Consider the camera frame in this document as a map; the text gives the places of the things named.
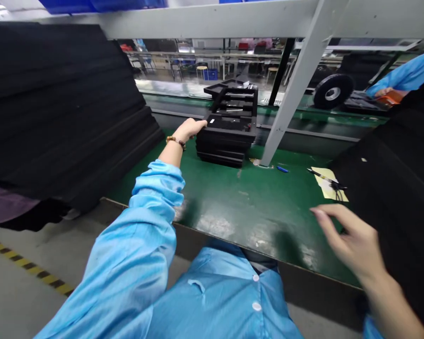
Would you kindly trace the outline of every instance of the white button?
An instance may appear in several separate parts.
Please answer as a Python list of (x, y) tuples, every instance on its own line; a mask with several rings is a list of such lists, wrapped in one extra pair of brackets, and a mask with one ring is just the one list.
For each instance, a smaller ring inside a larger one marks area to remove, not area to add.
[(260, 303), (253, 303), (253, 309), (255, 310), (255, 311), (261, 311), (262, 310), (262, 307), (261, 307), (261, 304)]

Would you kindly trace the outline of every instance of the blue sleeve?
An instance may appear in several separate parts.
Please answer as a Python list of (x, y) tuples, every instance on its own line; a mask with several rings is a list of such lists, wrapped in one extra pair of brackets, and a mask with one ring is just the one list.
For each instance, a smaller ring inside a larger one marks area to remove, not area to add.
[(370, 315), (366, 315), (363, 324), (363, 339), (383, 339)]
[(408, 79), (412, 73), (417, 72), (424, 66), (424, 54), (404, 63), (403, 65), (393, 69), (386, 76), (381, 78), (375, 85), (366, 90), (366, 94), (375, 97), (375, 94), (384, 88), (393, 87), (397, 89), (397, 85)]
[(36, 338), (96, 338), (165, 292), (176, 249), (173, 207), (182, 204), (185, 182), (160, 160), (149, 168), (129, 208), (97, 237), (82, 282)]

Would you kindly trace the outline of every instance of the blue tool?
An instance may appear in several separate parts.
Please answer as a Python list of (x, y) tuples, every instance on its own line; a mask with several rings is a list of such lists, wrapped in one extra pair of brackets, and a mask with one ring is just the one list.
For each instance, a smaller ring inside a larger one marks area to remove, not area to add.
[(289, 172), (288, 170), (282, 168), (281, 166), (277, 166), (277, 169), (279, 169), (281, 172), (284, 172), (284, 173)]

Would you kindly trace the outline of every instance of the purple fabric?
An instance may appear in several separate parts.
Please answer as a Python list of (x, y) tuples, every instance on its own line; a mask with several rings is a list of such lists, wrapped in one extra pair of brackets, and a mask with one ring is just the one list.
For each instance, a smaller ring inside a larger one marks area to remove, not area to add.
[(0, 223), (21, 216), (39, 202), (0, 188)]

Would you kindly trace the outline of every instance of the hand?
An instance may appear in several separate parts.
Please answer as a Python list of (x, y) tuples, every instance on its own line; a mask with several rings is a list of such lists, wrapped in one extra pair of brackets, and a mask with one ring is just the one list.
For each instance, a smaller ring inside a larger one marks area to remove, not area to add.
[(377, 91), (377, 93), (375, 94), (375, 97), (383, 97), (383, 96), (387, 95), (389, 92), (391, 92), (392, 90), (394, 90), (394, 88), (392, 88), (392, 87), (387, 87), (385, 89), (381, 89), (381, 90)]
[(178, 127), (176, 132), (173, 133), (173, 136), (176, 140), (181, 140), (186, 143), (191, 137), (198, 134), (198, 132), (206, 126), (206, 120), (195, 121), (192, 118), (188, 118)]
[[(336, 256), (354, 272), (361, 283), (386, 275), (378, 233), (372, 226), (340, 204), (319, 205), (311, 211)], [(336, 217), (348, 234), (339, 235), (329, 216)]]

